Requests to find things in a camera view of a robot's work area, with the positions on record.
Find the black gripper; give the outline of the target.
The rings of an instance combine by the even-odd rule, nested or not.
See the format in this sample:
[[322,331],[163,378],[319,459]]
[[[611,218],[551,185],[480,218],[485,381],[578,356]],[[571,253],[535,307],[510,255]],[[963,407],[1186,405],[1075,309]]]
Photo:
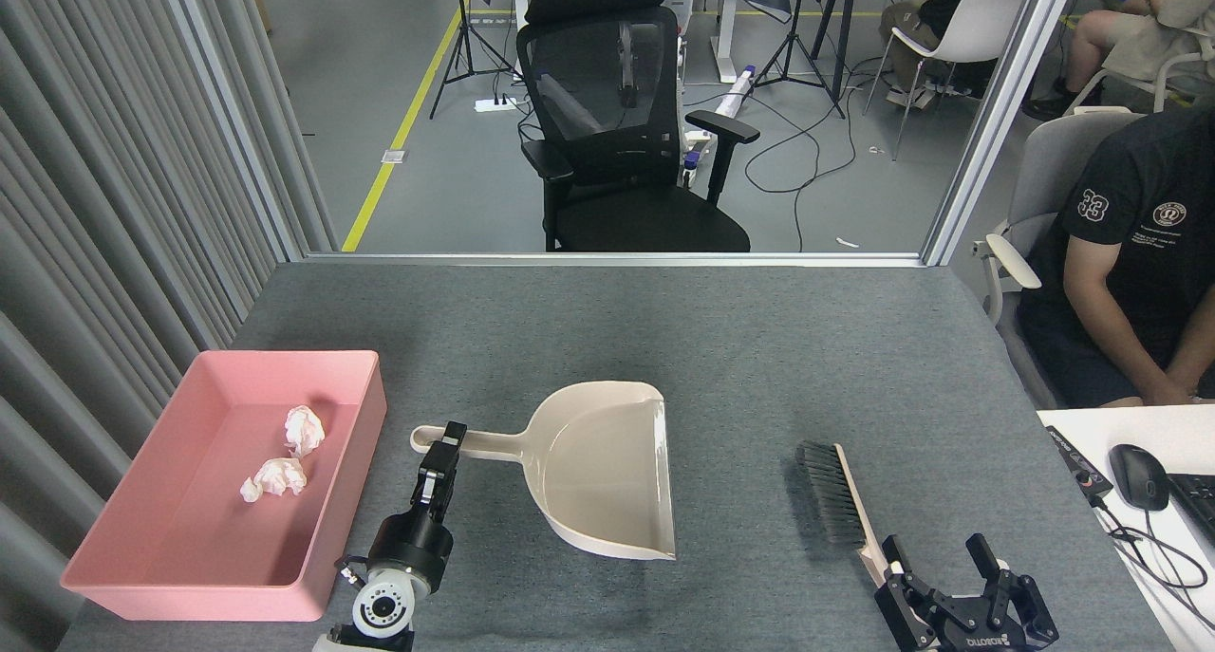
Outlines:
[[443,527],[453,492],[464,423],[450,421],[439,433],[420,426],[411,440],[420,440],[424,450],[411,508],[424,514],[392,514],[384,518],[367,552],[367,576],[378,569],[399,569],[422,579],[429,594],[437,593],[443,578],[453,535]]
[[1059,639],[1036,580],[1017,576],[995,557],[985,535],[966,540],[976,569],[985,580],[972,605],[970,627],[957,624],[957,601],[904,566],[897,535],[886,535],[887,561],[875,601],[900,651],[1019,651],[1044,648]]

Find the person's right hand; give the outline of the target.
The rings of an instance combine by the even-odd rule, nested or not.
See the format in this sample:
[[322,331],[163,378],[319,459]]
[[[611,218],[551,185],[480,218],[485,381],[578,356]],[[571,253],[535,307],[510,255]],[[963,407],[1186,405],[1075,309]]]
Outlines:
[[1131,380],[1143,406],[1193,404],[1198,398],[1198,381],[1168,372],[1151,372]]

